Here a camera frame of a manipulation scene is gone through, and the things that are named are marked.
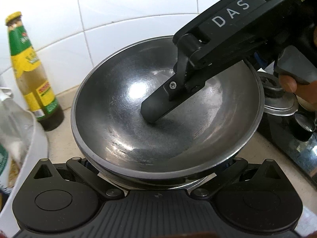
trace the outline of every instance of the countertop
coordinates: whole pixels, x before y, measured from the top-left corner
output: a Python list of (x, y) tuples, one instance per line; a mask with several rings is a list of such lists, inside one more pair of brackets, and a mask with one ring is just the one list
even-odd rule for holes
[[(53, 131), (47, 132), (50, 148), (49, 158), (52, 163), (65, 163), (68, 159), (84, 157), (78, 149), (70, 127), (70, 108), (64, 111), (63, 123)], [(310, 184), (300, 170), (282, 152), (276, 149), (259, 133), (255, 133), (243, 147), (238, 156), (249, 163), (262, 163), (265, 159), (274, 159), (284, 171), (303, 204), (317, 214), (317, 190)]]

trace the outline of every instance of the yellow bottle cap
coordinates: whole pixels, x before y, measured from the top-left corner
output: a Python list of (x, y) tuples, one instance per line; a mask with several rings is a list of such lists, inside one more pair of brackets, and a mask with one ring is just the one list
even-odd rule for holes
[(10, 15), (5, 19), (5, 24), (7, 25), (10, 20), (13, 20), (14, 18), (19, 17), (19, 16), (21, 16), (21, 15), (22, 15), (21, 12), (14, 12), (14, 13), (10, 14)]

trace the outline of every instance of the black clamp arm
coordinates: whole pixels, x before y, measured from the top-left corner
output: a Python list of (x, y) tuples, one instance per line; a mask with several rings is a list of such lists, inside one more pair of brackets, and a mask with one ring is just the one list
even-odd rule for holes
[(221, 0), (194, 18), (174, 35), (175, 74), (143, 101), (143, 118), (154, 123), (206, 80), (257, 51), (277, 56), (295, 35), (314, 26), (301, 6), (300, 0)]

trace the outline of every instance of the wok rim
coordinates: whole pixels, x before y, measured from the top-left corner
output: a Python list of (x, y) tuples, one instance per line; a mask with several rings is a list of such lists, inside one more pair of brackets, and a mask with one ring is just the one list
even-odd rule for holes
[(263, 86), (261, 83), (261, 80), (259, 78), (259, 76), (256, 73), (256, 70), (252, 67), (252, 65), (246, 64), (248, 66), (248, 68), (251, 70), (253, 76), (256, 79), (257, 82), (257, 86), (258, 86), (258, 91), (259, 91), (259, 105), (258, 105), (258, 110), (256, 113), (256, 117), (253, 121), (253, 123), (250, 126), (250, 129), (242, 136), (242, 138), (235, 144), (235, 146), (226, 149), (223, 152), (223, 159), (221, 161), (218, 160), (209, 160), (203, 164), (191, 167), (191, 168), (187, 168), (187, 169), (182, 169), (182, 170), (178, 170), (178, 171), (170, 171), (170, 172), (145, 172), (145, 171), (137, 171), (137, 170), (132, 170), (129, 168), (123, 168), (120, 167), (118, 165), (114, 165), (113, 163), (101, 158), (100, 156), (98, 156), (97, 154), (95, 154), (87, 145), (86, 143), (83, 141), (83, 139), (81, 138), (81, 135), (77, 129), (77, 125), (76, 125), (76, 119), (75, 119), (75, 109), (76, 109), (76, 105), (77, 105), (77, 100), (79, 97), (79, 94), (83, 88), (83, 86), (85, 85), (85, 83), (87, 82), (87, 80), (89, 79), (89, 77), (95, 72), (95, 70), (97, 68), (99, 68), (99, 66), (101, 66), (105, 61), (109, 60), (110, 58), (112, 58), (113, 56), (117, 55), (118, 53), (133, 47), (135, 45), (138, 44), (142, 44), (144, 42), (148, 42), (148, 41), (152, 41), (152, 40), (157, 40), (157, 39), (163, 39), (163, 38), (172, 38), (173, 36), (160, 36), (160, 37), (155, 37), (155, 38), (150, 38), (150, 39), (145, 39), (139, 42), (136, 42), (134, 44), (131, 44), (129, 46), (126, 46), (120, 50), (118, 50), (117, 52), (114, 52), (112, 55), (109, 55), (107, 58), (105, 58), (103, 61), (101, 61), (97, 66), (95, 66), (90, 73), (84, 78), (84, 80), (82, 81), (82, 83), (80, 84), (80, 86), (77, 89), (77, 92), (75, 94), (73, 103), (72, 103), (72, 107), (71, 107), (71, 113), (70, 113), (70, 124), (71, 124), (71, 129), (72, 129), (72, 133), (73, 133), (73, 137), (75, 139), (75, 142), (78, 146), (78, 148), (80, 149), (80, 151), (83, 153), (83, 155), (88, 155), (89, 158), (91, 158), (92, 160), (94, 160), (96, 163), (98, 163), (99, 165), (103, 166), (105, 169), (108, 169), (109, 171), (112, 171), (114, 173), (123, 175), (123, 176), (128, 176), (128, 177), (133, 177), (133, 178), (139, 178), (139, 179), (148, 179), (148, 180), (155, 180), (155, 179), (176, 179), (176, 178), (181, 178), (181, 177), (185, 177), (185, 176), (192, 176), (194, 174), (206, 171), (208, 169), (211, 169), (213, 167), (215, 167), (216, 165), (221, 164), (222, 162), (228, 160), (229, 158), (231, 158), (234, 154), (236, 154), (253, 136), (253, 134), (256, 132), (262, 115), (263, 115), (263, 111), (264, 111), (264, 90), (263, 90)]

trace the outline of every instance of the screw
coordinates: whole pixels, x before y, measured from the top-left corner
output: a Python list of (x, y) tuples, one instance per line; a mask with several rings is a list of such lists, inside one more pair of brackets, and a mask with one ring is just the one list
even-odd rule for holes
[(106, 191), (106, 195), (108, 195), (109, 197), (117, 197), (117, 196), (121, 195), (121, 190), (109, 189)]
[(159, 193), (159, 192), (156, 195), (154, 195), (155, 198), (159, 198), (159, 197), (162, 197), (162, 196), (163, 195), (161, 193)]
[(193, 194), (197, 197), (206, 197), (207, 195), (209, 195), (209, 191), (203, 188), (198, 188), (193, 190)]
[(170, 82), (170, 89), (176, 89), (177, 84), (176, 82)]

